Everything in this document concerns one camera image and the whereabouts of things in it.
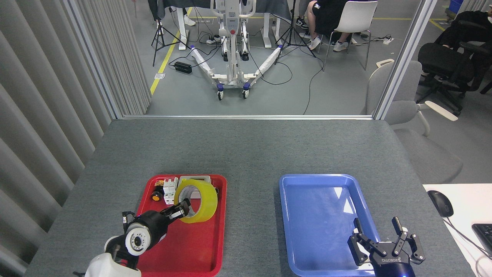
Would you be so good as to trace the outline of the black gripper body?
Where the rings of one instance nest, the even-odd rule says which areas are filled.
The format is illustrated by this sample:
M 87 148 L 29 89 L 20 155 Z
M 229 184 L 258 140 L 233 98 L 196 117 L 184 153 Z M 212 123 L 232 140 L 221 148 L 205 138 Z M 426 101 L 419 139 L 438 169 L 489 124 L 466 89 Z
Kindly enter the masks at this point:
M 151 237 L 150 244 L 157 244 L 161 238 L 167 234 L 170 219 L 160 212 L 148 210 L 137 216 L 133 220 L 133 224 L 141 224 L 147 227 Z
M 402 244 L 379 242 L 370 251 L 370 262 L 376 277 L 414 277 L 410 257 Z

